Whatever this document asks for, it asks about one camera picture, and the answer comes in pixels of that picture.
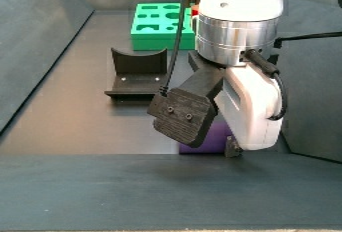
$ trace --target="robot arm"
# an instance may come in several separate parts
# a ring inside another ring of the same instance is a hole
[[[313,1],[342,5],[342,0]],[[282,12],[284,0],[201,0],[199,3],[198,59],[225,67],[221,69],[223,83],[215,104],[245,150],[272,147],[281,131],[282,119],[270,118],[277,117],[282,110],[285,93],[280,82],[273,76],[266,76],[261,66],[255,66],[251,61],[266,61],[270,57]],[[183,143],[191,145],[195,142],[193,147],[198,147],[205,139],[201,134],[206,134],[213,121],[215,104],[211,106],[214,101],[206,100],[207,96],[201,96],[201,100],[197,94],[190,96],[189,88],[182,91],[182,96],[179,92],[178,95],[175,93],[153,101],[151,106],[155,108],[150,113],[157,116],[155,128],[178,141],[186,138],[183,135],[189,136],[194,132],[191,135],[195,136],[189,138],[195,139]],[[189,103],[194,104],[187,112],[195,107],[211,111],[203,111],[203,115],[185,120],[182,112],[186,107],[181,102],[187,102],[187,106]],[[173,112],[167,112],[171,104],[179,106],[179,111],[173,107]]]

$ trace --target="black bracket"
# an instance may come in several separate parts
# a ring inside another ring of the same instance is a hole
[[[197,51],[189,53],[189,62],[194,75],[166,97],[155,95],[149,114],[157,117],[157,131],[190,147],[199,147],[218,115],[214,98],[222,90],[223,74]]]
[[[111,98],[149,97],[153,99],[167,74],[167,49],[153,55],[130,55],[114,48],[113,60],[115,80],[111,91],[105,93]]]

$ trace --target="black cable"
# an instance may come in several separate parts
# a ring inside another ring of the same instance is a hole
[[[177,38],[175,38],[175,44],[174,44],[174,51],[173,51],[173,56],[169,64],[169,70],[167,70],[167,75],[166,75],[166,82],[165,85],[161,86],[161,94],[163,96],[167,95],[167,90],[169,90],[169,84],[171,80],[171,76],[174,73],[175,69],[175,64],[177,64],[177,56],[178,56],[178,51],[179,51],[179,45],[181,45],[181,39],[182,39],[182,31],[183,31],[183,23],[185,23],[185,12],[186,12],[186,0],[181,0],[181,10],[179,10],[179,21],[178,21],[178,29],[177,29]]]
[[[284,41],[296,41],[296,40],[330,38],[330,37],[342,37],[342,32],[310,34],[310,35],[302,35],[302,36],[294,36],[294,37],[280,37],[276,39],[274,48],[278,48],[278,49],[282,48]]]
[[[282,95],[282,108],[281,108],[281,112],[278,115],[272,116],[269,119],[273,121],[277,121],[280,119],[284,118],[286,110],[288,110],[288,94],[286,94],[286,89],[285,89],[285,85],[282,82],[282,79],[280,77],[280,69],[276,67],[276,65],[273,63],[270,63],[263,56],[261,55],[261,53],[251,49],[246,52],[245,57],[247,58],[249,61],[253,62],[253,64],[255,64],[257,67],[261,68],[263,74],[274,79],[278,83],[278,87],[281,90],[281,95]]]
[[[277,120],[284,118],[286,110],[288,110],[288,93],[286,93],[285,85],[284,85],[284,82],[282,82],[282,79],[281,79],[278,73],[274,74],[274,80],[277,81],[278,86],[280,86],[280,90],[281,90],[282,108],[281,108],[280,114],[277,116],[272,116],[269,119],[273,120],[273,121],[277,121]]]

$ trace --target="purple block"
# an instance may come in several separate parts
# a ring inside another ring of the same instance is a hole
[[[226,122],[213,123],[207,137],[199,148],[191,148],[179,143],[179,154],[207,153],[217,154],[225,153],[227,136],[231,136],[231,130]]]

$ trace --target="green block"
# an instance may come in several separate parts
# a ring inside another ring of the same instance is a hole
[[[173,49],[179,20],[179,3],[138,4],[131,28],[134,50]],[[191,9],[186,9],[179,49],[195,48],[195,34],[190,26]]]

